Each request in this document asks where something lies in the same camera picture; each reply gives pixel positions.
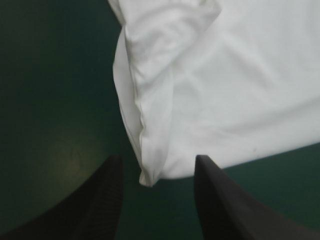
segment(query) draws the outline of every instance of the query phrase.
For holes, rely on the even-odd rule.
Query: white shirt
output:
[[[140,183],[320,142],[319,0],[109,0]]]

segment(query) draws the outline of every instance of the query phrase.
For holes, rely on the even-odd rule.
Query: green floor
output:
[[[202,239],[192,178],[138,183],[112,77],[119,32],[106,0],[0,1],[0,233],[122,154],[116,239]],[[319,172],[320,144],[227,169],[257,199],[318,230]]]

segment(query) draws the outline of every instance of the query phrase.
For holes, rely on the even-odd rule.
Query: dark green surface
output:
[[[192,178],[138,184],[112,78],[120,31],[105,0],[0,1],[0,233],[124,158],[117,233],[202,239]],[[227,169],[257,199],[320,230],[320,144]]]

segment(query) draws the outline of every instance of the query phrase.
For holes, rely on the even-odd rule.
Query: white cloth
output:
[[[140,183],[320,142],[319,0],[109,0]]]

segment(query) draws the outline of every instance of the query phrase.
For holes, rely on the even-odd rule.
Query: white fabric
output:
[[[319,0],[109,0],[140,183],[320,142]]]

